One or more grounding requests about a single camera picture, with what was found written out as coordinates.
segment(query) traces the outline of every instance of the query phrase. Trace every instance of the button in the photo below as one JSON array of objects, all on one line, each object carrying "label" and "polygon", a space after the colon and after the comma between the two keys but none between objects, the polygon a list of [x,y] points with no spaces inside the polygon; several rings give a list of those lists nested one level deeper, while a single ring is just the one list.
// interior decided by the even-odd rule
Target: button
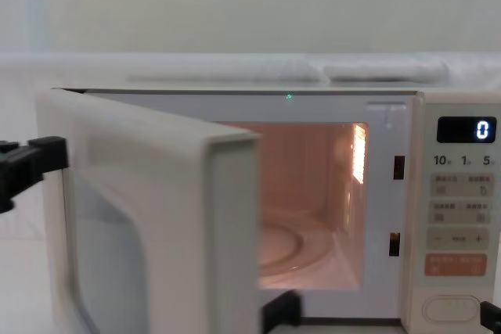
[{"label": "button", "polygon": [[426,244],[429,250],[486,250],[488,240],[487,228],[430,227]]},{"label": "button", "polygon": [[430,189],[436,197],[491,197],[494,174],[432,174]]},{"label": "button", "polygon": [[429,253],[424,274],[429,277],[481,277],[487,270],[483,253]]},{"label": "button", "polygon": [[435,324],[469,322],[480,312],[480,304],[473,296],[441,295],[428,299],[423,304],[423,316]]}]

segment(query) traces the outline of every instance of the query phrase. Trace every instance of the white surface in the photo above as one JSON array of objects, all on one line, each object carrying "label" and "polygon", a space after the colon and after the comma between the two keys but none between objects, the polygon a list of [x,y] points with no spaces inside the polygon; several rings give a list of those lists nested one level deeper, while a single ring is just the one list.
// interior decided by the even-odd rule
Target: white surface
[{"label": "white surface", "polygon": [[[52,320],[49,270],[42,241],[0,242],[0,332],[16,334],[66,334]],[[501,277],[501,268],[496,279]],[[501,303],[499,283],[495,304]],[[398,328],[302,327],[278,328],[274,334],[404,334]]]},{"label": "white surface", "polygon": [[499,0],[39,0],[43,51],[499,51]]}]

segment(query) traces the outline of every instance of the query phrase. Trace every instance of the microwave door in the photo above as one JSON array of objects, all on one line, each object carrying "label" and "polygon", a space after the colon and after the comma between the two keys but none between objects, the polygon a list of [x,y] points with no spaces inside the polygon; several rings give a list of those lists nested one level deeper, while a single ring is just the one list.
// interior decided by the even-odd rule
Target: microwave door
[{"label": "microwave door", "polygon": [[257,334],[254,133],[65,90],[37,113],[70,156],[44,184],[65,332]]}]

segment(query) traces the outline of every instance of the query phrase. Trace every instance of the microwave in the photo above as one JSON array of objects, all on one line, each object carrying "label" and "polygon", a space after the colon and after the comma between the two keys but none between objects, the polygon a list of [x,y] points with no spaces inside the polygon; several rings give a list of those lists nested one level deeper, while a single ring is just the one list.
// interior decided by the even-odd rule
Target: microwave
[{"label": "microwave", "polygon": [[257,334],[305,322],[481,333],[499,244],[501,92],[52,89],[40,136],[56,318],[73,333]]}]

